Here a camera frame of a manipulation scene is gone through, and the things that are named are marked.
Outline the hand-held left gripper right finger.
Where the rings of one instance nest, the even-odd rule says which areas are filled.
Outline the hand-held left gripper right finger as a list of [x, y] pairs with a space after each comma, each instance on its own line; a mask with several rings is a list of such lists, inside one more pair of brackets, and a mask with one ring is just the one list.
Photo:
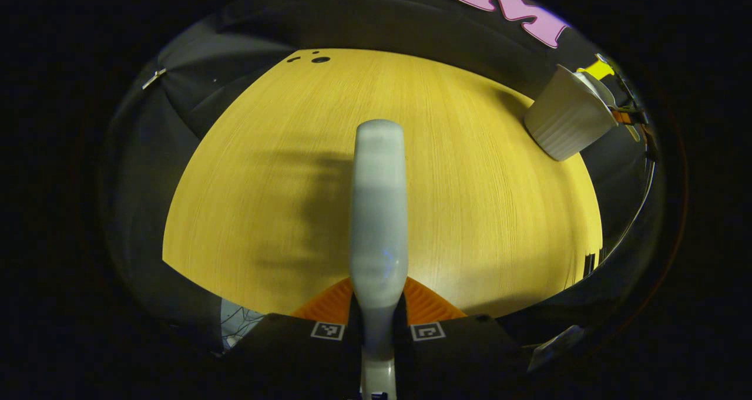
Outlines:
[[500, 398], [525, 373], [521, 347], [494, 318], [468, 316], [408, 278], [395, 312], [398, 398]]

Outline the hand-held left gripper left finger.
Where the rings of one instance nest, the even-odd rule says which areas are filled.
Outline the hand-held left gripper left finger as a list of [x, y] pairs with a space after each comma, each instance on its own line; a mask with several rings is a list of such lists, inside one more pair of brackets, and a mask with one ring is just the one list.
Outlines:
[[229, 398], [356, 398], [361, 322], [341, 280], [290, 315], [266, 315], [226, 355]]

